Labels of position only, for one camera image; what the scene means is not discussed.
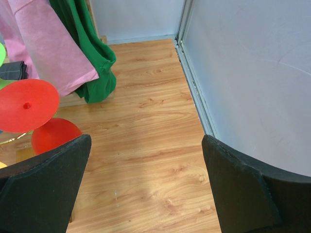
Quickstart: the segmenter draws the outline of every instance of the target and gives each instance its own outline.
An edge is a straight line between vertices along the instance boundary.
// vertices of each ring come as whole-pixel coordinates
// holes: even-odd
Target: hole in red disc
[[[24,109],[29,109],[29,108],[31,108],[31,104],[30,103],[25,103],[24,104]]]

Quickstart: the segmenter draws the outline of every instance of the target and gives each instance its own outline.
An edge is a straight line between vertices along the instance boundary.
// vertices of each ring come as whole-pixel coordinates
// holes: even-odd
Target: pink cloth
[[[61,96],[99,78],[46,0],[0,0],[0,32],[10,61],[24,61],[29,78],[50,82]]]

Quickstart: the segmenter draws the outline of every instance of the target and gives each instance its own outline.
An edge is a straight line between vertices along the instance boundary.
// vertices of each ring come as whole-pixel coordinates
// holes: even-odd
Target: wall
[[[311,176],[311,0],[196,0],[184,40],[218,137]]]
[[[108,41],[175,35],[183,0],[93,0],[100,35]]]

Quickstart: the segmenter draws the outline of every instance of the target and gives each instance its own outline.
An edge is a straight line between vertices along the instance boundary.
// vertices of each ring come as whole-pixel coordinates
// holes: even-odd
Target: green towel
[[[116,61],[114,52],[96,35],[84,0],[50,0],[50,4],[99,75],[99,79],[83,84],[75,92],[87,103],[103,101],[116,87],[111,71]]]

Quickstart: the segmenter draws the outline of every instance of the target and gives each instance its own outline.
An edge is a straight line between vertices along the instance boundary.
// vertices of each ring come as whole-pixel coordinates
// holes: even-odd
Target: wooden floor
[[[220,232],[203,160],[203,129],[171,40],[111,46],[111,101],[62,108],[92,137],[69,233]],[[0,148],[12,164],[13,147]]]

